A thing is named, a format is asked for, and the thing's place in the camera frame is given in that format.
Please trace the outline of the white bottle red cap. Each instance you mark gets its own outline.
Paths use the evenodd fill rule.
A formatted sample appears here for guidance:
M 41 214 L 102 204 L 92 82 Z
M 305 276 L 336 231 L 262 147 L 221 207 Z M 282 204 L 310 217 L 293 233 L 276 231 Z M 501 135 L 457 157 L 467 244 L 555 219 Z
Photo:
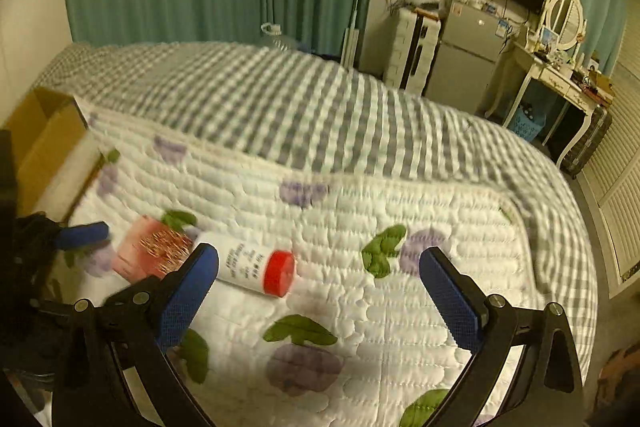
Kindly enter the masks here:
M 295 257 L 289 251 L 278 251 L 245 239 L 203 232 L 193 248 L 212 246 L 218 255 L 217 279 L 271 297 L 284 297 L 295 277 Z

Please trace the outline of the brown cardboard box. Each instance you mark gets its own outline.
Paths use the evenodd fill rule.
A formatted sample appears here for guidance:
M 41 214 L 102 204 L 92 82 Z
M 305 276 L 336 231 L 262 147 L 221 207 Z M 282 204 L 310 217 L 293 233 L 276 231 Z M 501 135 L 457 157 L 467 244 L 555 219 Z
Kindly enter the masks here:
M 17 181 L 17 214 L 62 222 L 73 212 L 101 153 L 73 96 L 32 89 L 6 121 Z

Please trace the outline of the white floral quilt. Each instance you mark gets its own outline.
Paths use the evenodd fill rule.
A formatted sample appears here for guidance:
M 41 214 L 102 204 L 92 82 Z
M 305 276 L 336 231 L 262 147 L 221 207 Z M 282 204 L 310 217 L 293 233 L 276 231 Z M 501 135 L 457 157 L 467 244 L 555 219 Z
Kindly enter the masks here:
M 486 294 L 541 304 L 523 220 L 491 188 L 296 171 L 81 102 L 106 156 L 72 222 L 119 244 L 141 217 L 289 251 L 288 293 L 217 282 L 170 359 L 219 426 L 400 426 L 469 353 L 419 277 L 440 248 Z

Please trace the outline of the dark suitcase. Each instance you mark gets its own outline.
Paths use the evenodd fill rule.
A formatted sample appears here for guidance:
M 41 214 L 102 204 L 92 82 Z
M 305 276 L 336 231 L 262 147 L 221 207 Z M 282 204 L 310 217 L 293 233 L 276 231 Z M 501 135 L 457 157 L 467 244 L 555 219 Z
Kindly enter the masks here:
M 610 129 L 613 121 L 612 114 L 607 108 L 597 106 L 593 111 L 589 128 L 578 142 L 563 158 L 561 169 L 572 179 L 584 169 L 585 165 L 597 150 Z

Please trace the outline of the blue laundry basket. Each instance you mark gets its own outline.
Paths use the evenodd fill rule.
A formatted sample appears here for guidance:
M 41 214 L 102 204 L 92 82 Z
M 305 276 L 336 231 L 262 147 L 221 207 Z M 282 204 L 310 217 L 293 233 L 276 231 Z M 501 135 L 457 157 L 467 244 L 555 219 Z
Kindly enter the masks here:
M 545 124 L 546 114 L 536 109 L 532 104 L 524 103 L 518 106 L 508 129 L 530 143 L 544 129 Z

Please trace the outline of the clear water jug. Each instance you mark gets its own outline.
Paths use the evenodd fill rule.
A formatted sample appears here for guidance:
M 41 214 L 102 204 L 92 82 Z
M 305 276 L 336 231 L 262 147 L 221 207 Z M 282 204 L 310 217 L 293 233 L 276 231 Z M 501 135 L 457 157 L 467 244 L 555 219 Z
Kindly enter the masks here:
M 299 43 L 285 35 L 279 24 L 269 22 L 260 25 L 260 44 L 281 51 L 299 49 Z

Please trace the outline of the grey checkered bed sheet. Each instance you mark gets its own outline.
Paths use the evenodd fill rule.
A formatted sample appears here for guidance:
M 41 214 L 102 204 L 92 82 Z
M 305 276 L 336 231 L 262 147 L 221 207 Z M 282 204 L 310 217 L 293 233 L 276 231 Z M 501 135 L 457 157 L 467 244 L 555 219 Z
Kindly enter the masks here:
M 598 288 L 584 218 L 553 162 L 498 124 L 312 54 L 231 42 L 75 43 L 37 84 L 297 170 L 503 191 L 524 220 L 537 287 L 565 308 L 588 369 Z

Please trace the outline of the white dressing table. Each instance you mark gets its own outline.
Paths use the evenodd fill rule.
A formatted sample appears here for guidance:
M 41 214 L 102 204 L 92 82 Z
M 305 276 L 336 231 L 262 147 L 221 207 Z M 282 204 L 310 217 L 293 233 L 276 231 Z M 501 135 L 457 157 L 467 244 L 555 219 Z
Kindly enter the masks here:
M 574 83 L 570 77 L 562 75 L 514 39 L 510 39 L 506 44 L 506 58 L 519 69 L 523 69 L 525 77 L 506 112 L 506 117 L 501 124 L 503 128 L 510 126 L 524 102 L 530 102 L 534 113 L 544 117 L 545 124 L 552 122 L 552 126 L 542 140 L 546 145 L 561 126 L 570 106 L 582 113 L 582 124 L 556 158 L 555 165 L 561 168 L 562 162 L 570 151 L 587 134 L 593 121 L 593 114 L 601 104 L 587 90 Z

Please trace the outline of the silver mini fridge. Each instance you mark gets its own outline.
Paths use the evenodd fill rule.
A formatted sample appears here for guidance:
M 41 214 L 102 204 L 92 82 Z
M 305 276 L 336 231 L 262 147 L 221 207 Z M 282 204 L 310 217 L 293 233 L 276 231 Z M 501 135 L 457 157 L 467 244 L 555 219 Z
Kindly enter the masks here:
M 424 96 L 475 114 L 483 103 L 511 25 L 459 1 L 450 3 Z

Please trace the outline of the white plastic drawer cabinet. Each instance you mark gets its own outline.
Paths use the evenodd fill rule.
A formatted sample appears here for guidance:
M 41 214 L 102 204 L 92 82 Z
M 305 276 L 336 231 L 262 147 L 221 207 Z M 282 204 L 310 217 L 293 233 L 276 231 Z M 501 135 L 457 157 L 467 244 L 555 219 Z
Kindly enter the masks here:
M 435 14 L 408 8 L 395 12 L 392 42 L 383 74 L 387 87 L 422 95 L 431 72 L 439 31 L 440 20 Z

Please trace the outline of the oval white vanity mirror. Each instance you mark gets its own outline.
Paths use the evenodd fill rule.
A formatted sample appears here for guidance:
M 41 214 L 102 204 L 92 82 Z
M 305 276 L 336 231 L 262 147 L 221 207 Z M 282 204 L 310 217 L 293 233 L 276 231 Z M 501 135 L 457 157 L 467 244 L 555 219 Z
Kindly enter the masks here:
M 539 44 L 547 51 L 568 51 L 586 35 L 586 19 L 580 0 L 549 0 L 542 13 Z

